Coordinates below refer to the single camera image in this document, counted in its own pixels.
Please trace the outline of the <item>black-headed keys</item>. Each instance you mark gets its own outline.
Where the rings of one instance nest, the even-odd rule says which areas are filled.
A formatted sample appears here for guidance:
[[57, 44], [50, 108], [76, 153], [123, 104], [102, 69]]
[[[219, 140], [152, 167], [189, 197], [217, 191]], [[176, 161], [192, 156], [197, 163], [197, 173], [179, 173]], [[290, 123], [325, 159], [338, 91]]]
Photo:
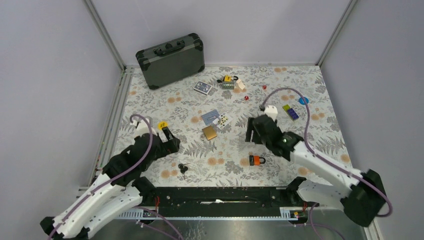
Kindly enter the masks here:
[[189, 170], [188, 165], [189, 165], [188, 163], [186, 163], [186, 164], [179, 163], [178, 164], [178, 168], [179, 168], [180, 173], [182, 174], [182, 177], [183, 177], [184, 180], [186, 179], [185, 173]]

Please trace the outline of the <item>orange black padlock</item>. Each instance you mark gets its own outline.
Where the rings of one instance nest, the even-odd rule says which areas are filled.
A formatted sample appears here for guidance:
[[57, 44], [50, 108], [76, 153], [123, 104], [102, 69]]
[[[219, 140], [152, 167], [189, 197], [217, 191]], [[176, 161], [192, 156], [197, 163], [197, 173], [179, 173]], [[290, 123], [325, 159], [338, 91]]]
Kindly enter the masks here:
[[248, 160], [250, 166], [259, 166], [266, 163], [266, 159], [258, 155], [250, 155]]

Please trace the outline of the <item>yellow black padlock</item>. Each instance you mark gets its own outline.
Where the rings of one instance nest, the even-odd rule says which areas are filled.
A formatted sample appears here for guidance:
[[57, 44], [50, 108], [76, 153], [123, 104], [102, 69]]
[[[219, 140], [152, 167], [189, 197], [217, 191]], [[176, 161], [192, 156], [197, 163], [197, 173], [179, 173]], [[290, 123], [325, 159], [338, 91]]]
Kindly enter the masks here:
[[217, 80], [218, 83], [237, 81], [239, 78], [236, 75], [225, 75]]

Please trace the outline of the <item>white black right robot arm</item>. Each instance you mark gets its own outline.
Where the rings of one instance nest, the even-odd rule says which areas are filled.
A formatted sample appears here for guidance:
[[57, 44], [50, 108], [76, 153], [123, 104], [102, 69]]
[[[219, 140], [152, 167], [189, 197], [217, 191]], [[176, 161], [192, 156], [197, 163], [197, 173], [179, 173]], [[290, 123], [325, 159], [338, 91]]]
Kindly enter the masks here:
[[304, 201], [338, 209], [355, 224], [368, 227], [387, 202], [381, 176], [374, 170], [367, 172], [347, 167], [333, 159], [328, 163], [319, 159], [319, 151], [312, 152], [300, 135], [281, 131], [277, 121], [268, 115], [248, 118], [246, 142], [262, 144], [275, 156], [313, 171], [328, 181], [320, 184], [299, 177], [290, 183], [287, 201], [299, 206]]

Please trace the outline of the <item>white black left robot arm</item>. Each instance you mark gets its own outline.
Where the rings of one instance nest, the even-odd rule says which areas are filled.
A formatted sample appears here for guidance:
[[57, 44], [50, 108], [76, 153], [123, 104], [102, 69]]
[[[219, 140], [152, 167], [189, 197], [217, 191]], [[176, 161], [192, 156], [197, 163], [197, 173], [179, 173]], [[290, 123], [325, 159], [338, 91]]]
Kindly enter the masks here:
[[156, 160], [180, 149], [180, 139], [168, 127], [166, 141], [151, 127], [143, 127], [134, 143], [113, 156], [91, 186], [63, 213], [45, 217], [40, 226], [49, 240], [89, 240], [130, 208], [155, 200], [153, 185], [142, 177]]

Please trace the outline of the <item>yellow round token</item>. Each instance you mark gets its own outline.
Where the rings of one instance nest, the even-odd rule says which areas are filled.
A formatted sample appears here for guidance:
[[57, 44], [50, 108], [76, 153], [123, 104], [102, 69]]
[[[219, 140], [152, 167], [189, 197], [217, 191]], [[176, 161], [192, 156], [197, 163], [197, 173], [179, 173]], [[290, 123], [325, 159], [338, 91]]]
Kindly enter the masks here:
[[159, 122], [158, 124], [157, 124], [157, 128], [159, 129], [159, 130], [162, 130], [162, 129], [164, 129], [164, 128], [167, 128], [169, 125], [168, 125], [168, 123], [166, 122], [166, 121], [161, 121], [161, 122]]

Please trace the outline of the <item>green purple building bricks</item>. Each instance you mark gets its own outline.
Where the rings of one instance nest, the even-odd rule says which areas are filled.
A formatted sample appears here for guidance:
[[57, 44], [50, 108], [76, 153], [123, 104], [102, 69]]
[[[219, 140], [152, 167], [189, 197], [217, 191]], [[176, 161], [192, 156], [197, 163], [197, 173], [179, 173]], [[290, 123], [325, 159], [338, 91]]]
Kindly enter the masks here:
[[286, 104], [282, 107], [282, 109], [287, 113], [287, 115], [292, 121], [296, 121], [297, 119], [299, 119], [299, 115], [292, 107], [290, 107], [290, 105]]

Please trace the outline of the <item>brass padlock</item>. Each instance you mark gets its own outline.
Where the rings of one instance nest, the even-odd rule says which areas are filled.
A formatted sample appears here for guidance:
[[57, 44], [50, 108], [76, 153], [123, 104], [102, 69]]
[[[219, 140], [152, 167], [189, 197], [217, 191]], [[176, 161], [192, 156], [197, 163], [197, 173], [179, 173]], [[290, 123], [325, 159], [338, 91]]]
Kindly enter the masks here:
[[217, 137], [217, 132], [216, 132], [215, 128], [211, 125], [203, 128], [202, 133], [208, 141]]

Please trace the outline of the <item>blue-backed playing card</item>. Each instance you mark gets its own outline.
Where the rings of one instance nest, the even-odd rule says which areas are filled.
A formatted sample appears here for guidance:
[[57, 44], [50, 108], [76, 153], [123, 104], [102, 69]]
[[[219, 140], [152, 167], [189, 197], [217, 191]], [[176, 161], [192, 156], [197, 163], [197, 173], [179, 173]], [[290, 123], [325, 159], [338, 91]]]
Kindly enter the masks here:
[[201, 115], [201, 119], [206, 126], [216, 126], [221, 123], [220, 114], [216, 109]]

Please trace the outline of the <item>blue round token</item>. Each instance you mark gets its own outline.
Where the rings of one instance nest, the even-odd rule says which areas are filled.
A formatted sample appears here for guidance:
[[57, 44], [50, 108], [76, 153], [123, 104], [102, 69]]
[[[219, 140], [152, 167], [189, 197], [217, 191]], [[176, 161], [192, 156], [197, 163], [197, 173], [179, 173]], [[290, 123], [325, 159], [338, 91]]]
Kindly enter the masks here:
[[308, 104], [309, 104], [309, 99], [308, 99], [307, 97], [300, 97], [300, 98], [298, 99], [298, 102], [299, 102], [301, 105], [306, 106], [306, 105], [308, 105]]

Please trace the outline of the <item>small beige block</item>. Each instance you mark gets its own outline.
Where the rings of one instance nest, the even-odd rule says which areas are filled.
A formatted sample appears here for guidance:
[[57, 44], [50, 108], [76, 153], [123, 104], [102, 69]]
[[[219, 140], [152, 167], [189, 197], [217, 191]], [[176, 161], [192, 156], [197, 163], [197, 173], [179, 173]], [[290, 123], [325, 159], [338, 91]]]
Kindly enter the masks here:
[[246, 85], [243, 83], [241, 79], [238, 79], [235, 81], [235, 86], [241, 91], [243, 91], [246, 88]]

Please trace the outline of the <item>grey green building brick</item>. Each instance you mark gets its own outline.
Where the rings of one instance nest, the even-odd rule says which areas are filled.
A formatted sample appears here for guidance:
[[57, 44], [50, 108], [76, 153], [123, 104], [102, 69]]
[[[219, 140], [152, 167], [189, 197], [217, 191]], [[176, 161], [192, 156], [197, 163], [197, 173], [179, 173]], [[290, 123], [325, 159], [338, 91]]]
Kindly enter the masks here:
[[221, 84], [221, 88], [223, 90], [233, 90], [235, 88], [235, 84], [230, 82], [224, 82]]

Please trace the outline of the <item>blue card deck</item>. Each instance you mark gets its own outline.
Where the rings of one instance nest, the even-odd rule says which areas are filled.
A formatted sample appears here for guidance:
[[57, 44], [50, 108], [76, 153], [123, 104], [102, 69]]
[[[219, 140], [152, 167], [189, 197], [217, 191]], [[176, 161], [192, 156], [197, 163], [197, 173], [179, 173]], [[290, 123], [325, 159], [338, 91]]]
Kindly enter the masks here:
[[196, 92], [199, 92], [203, 95], [208, 95], [212, 88], [213, 85], [205, 83], [203, 81], [198, 81], [193, 87]]

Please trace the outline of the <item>grey black hard case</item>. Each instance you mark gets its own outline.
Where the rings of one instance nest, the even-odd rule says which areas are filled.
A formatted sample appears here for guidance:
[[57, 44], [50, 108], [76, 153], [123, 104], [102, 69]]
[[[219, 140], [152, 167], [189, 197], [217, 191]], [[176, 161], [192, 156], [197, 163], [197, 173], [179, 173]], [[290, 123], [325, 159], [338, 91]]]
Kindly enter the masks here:
[[157, 90], [205, 69], [204, 43], [196, 33], [142, 49], [135, 58], [150, 90]]

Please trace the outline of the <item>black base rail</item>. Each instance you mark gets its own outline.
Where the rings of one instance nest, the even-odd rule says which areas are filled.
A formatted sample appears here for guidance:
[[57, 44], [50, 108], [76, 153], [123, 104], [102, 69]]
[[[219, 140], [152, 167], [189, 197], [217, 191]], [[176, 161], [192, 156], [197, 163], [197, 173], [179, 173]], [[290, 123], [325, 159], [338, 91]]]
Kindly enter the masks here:
[[140, 203], [141, 207], [188, 208], [219, 207], [294, 207], [302, 210], [306, 203], [286, 187], [157, 187]]

